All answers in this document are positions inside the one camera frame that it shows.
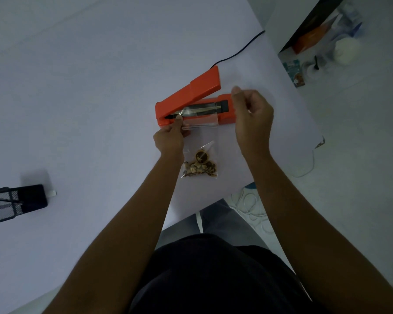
fingernail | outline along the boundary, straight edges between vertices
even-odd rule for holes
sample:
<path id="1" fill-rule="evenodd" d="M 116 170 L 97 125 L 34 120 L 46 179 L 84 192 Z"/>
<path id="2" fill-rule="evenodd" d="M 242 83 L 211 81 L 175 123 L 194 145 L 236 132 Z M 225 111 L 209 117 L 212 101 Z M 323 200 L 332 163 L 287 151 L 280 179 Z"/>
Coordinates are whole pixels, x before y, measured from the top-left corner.
<path id="1" fill-rule="evenodd" d="M 239 92 L 241 92 L 242 90 L 240 89 L 239 86 L 234 86 L 233 89 L 231 89 L 231 93 L 232 94 L 238 94 Z"/>

gray fabric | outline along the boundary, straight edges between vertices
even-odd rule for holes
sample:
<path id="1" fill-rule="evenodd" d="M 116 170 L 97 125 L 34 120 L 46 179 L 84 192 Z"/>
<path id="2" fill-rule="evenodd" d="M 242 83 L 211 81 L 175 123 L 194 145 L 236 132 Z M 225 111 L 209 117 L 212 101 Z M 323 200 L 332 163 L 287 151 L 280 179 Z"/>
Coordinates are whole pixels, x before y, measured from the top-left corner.
<path id="1" fill-rule="evenodd" d="M 255 245 L 268 249 L 256 231 L 232 210 L 224 199 L 211 204 L 200 211 L 202 228 L 206 234 L 214 234 L 232 246 Z M 160 234 L 156 249 L 187 236 L 199 234 L 195 214 L 166 228 Z"/>

black power cord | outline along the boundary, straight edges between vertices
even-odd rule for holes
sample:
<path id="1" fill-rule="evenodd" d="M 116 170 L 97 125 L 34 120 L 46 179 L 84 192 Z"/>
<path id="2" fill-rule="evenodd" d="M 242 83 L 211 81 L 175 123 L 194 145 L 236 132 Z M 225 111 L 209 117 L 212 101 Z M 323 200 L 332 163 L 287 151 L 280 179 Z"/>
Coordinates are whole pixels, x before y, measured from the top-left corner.
<path id="1" fill-rule="evenodd" d="M 239 50 L 236 54 L 234 54 L 233 56 L 230 56 L 230 57 L 228 57 L 228 58 L 222 59 L 221 61 L 216 62 L 214 65 L 212 65 L 212 66 L 210 67 L 210 69 L 213 68 L 213 67 L 214 67 L 215 65 L 217 65 L 218 63 L 221 63 L 222 61 L 226 61 L 226 60 L 228 60 L 228 59 L 230 59 L 230 58 L 233 58 L 234 56 L 236 56 L 236 55 L 240 54 L 241 52 L 243 52 L 243 50 L 244 50 L 246 47 L 248 47 L 248 46 L 250 45 L 251 42 L 253 42 L 254 40 L 256 40 L 256 39 L 257 39 L 259 36 L 261 36 L 263 33 L 265 33 L 265 31 L 260 32 L 258 35 L 256 35 L 254 38 L 252 38 L 252 39 L 250 40 L 250 42 L 248 42 L 248 43 L 245 45 L 245 47 L 243 47 L 241 50 Z"/>

clear plastic bag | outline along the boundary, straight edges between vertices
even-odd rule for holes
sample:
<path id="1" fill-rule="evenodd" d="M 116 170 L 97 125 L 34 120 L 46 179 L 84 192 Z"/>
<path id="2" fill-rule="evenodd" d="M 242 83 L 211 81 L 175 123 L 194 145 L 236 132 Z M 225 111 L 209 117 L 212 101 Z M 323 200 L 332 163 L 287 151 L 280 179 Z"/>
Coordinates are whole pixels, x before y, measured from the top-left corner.
<path id="1" fill-rule="evenodd" d="M 185 162 L 181 177 L 218 177 L 217 141 L 218 116 L 216 103 L 191 105 L 184 108 L 183 129 L 191 130 L 185 138 Z"/>

black shirt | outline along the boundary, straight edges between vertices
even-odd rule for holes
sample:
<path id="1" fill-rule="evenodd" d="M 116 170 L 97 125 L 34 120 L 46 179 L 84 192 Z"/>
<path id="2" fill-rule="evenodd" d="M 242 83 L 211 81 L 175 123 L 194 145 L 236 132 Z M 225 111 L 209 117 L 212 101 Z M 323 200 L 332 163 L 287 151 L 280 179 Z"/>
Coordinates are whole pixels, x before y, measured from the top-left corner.
<path id="1" fill-rule="evenodd" d="M 311 313 L 318 306 L 269 250 L 198 234 L 154 252 L 128 311 Z"/>

